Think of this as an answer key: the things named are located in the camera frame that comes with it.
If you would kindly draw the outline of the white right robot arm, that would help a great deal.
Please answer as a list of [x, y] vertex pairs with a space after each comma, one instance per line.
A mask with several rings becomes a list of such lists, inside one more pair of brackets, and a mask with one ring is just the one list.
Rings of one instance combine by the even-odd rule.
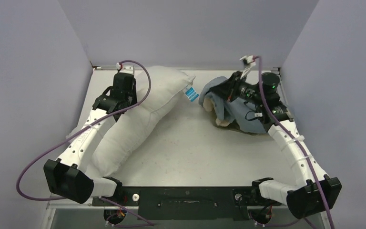
[[243, 73], [234, 72], [216, 88], [227, 102], [242, 99], [253, 105], [253, 120], [278, 144], [295, 177], [296, 185], [278, 182], [270, 177], [253, 182], [250, 198], [256, 204], [273, 200], [286, 205], [297, 219], [326, 212], [333, 208], [342, 184], [330, 177], [314, 159], [298, 132], [296, 123], [277, 92], [280, 78], [275, 73], [262, 73], [256, 84], [249, 84]]

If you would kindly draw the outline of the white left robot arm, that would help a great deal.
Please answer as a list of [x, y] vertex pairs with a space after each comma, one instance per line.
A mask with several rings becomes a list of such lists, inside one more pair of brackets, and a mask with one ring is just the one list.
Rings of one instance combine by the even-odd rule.
[[113, 84], [96, 98], [83, 128], [69, 147], [56, 160], [49, 159], [44, 164], [51, 193], [80, 204], [96, 196], [104, 196], [111, 205], [121, 203], [123, 192], [117, 188], [115, 179], [88, 176], [86, 171], [104, 135], [136, 104], [134, 70], [123, 68], [114, 75]]

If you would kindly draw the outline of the white pillow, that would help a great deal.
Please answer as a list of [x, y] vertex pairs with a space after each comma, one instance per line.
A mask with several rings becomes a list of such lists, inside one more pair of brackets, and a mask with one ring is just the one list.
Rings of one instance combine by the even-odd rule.
[[150, 135], [158, 122], [183, 98], [193, 85], [194, 75], [164, 66], [151, 66], [136, 77], [137, 98], [144, 101], [122, 114], [116, 122], [109, 117], [76, 140], [96, 134], [93, 150], [83, 154], [86, 175], [90, 178], [109, 177]]

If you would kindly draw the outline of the light blue pillowcase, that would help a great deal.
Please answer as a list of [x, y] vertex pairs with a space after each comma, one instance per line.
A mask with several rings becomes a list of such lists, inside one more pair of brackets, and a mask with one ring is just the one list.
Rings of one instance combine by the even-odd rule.
[[263, 73], [261, 77], [258, 81], [258, 101], [245, 101], [241, 98], [225, 101], [222, 98], [224, 83], [229, 78], [221, 76], [204, 86], [199, 105], [214, 113], [216, 126], [237, 129], [247, 134], [264, 135], [278, 123], [292, 122], [287, 107], [277, 92], [279, 77], [275, 73]]

